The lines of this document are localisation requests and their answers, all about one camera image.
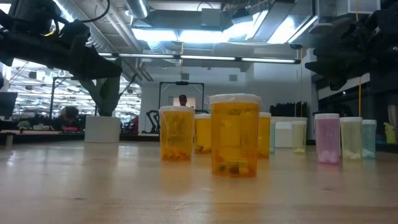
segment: wooden table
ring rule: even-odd
[[[398,154],[325,166],[279,149],[255,179],[210,164],[161,162],[155,142],[17,145],[0,151],[0,223],[398,222]]]

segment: translucent plastic bottle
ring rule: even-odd
[[[276,122],[271,120],[270,135],[269,135],[269,153],[275,153],[275,125]]]
[[[195,153],[211,152],[211,115],[195,115]]]
[[[307,148],[306,121],[292,121],[292,145],[295,153],[305,153]]]
[[[362,159],[362,118],[340,118],[343,159]]]
[[[163,106],[159,114],[162,159],[189,161],[193,149],[195,110],[187,106]]]
[[[340,158],[339,114],[316,114],[315,136],[318,162],[337,164]]]
[[[257,142],[258,158],[269,158],[271,114],[261,112],[259,114],[259,140]]]
[[[376,120],[362,121],[362,158],[374,159],[376,156]]]
[[[248,94],[215,95],[210,105],[212,173],[255,177],[261,99]]]

